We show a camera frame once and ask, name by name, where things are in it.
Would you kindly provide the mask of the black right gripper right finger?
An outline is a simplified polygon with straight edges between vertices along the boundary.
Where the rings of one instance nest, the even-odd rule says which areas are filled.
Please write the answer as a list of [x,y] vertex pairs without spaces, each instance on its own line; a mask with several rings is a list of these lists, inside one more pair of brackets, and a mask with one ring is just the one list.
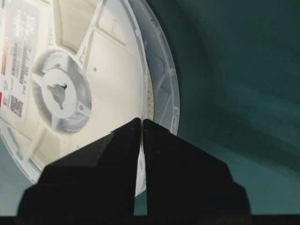
[[151,120],[142,123],[150,216],[249,215],[227,164]]

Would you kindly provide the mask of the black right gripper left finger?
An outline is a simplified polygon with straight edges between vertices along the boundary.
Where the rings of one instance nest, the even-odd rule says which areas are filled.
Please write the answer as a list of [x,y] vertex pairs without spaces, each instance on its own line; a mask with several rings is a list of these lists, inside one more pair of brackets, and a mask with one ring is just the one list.
[[131,217],[134,214],[141,121],[50,163],[24,191],[19,217]]

